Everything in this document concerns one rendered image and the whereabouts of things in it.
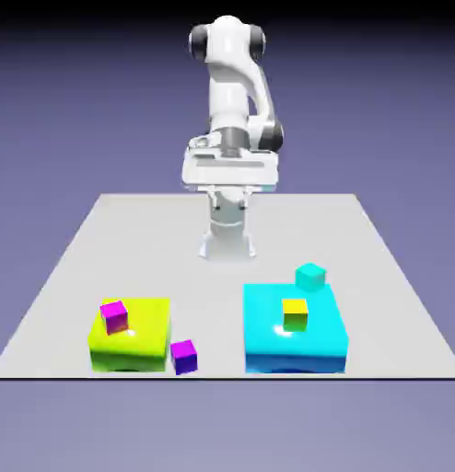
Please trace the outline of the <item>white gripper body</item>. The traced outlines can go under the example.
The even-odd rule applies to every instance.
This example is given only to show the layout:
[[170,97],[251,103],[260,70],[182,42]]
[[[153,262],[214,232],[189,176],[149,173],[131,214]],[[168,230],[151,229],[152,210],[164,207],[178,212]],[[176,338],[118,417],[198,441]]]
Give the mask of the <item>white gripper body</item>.
[[187,148],[181,180],[192,191],[242,187],[269,192],[278,184],[278,161],[278,155],[273,152],[242,149],[240,158],[225,158],[219,148]]

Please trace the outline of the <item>small teal cube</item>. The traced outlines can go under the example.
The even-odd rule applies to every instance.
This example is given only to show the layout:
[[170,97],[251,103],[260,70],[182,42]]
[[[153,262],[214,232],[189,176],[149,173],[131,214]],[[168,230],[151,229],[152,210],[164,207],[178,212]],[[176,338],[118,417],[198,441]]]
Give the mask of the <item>small teal cube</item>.
[[295,285],[304,291],[317,291],[326,283],[327,271],[314,263],[306,263],[295,271]]

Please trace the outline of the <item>small yellow cube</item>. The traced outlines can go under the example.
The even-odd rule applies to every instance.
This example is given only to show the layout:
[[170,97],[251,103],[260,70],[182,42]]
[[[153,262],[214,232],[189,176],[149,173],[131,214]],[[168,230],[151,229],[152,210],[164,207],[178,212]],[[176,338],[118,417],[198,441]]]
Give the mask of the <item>small yellow cube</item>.
[[309,308],[306,299],[282,299],[283,327],[287,332],[303,332],[307,328]]

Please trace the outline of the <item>small magenta cube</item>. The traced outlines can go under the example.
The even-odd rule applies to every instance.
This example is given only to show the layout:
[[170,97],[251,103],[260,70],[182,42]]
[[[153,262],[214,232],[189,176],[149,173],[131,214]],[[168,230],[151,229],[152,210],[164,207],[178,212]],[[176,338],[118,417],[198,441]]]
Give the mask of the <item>small magenta cube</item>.
[[122,301],[101,304],[99,313],[108,336],[128,329],[128,312]]

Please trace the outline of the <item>small purple cube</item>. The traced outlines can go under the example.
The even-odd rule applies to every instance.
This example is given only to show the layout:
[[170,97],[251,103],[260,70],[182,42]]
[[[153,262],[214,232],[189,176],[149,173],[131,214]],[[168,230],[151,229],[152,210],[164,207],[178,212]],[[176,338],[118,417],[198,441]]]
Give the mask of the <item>small purple cube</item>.
[[170,357],[177,375],[198,369],[197,351],[190,339],[171,343]]

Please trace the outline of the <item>large cyan box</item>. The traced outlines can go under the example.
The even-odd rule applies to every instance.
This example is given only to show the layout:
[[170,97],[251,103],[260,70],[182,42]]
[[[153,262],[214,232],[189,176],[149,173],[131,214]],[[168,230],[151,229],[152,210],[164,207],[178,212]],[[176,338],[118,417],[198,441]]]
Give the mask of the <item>large cyan box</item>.
[[[309,316],[304,332],[284,330],[284,299],[307,302]],[[246,284],[243,323],[249,373],[337,373],[345,369],[349,339],[328,284],[310,292],[294,284]]]

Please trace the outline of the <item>large yellow-green box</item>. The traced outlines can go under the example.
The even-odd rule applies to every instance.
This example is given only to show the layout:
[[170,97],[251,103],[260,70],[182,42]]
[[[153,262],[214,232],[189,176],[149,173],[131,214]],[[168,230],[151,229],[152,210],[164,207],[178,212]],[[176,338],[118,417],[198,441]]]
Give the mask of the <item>large yellow-green box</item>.
[[163,372],[170,342],[168,298],[104,298],[103,304],[121,302],[128,313],[128,328],[108,334],[97,314],[87,337],[95,372]]

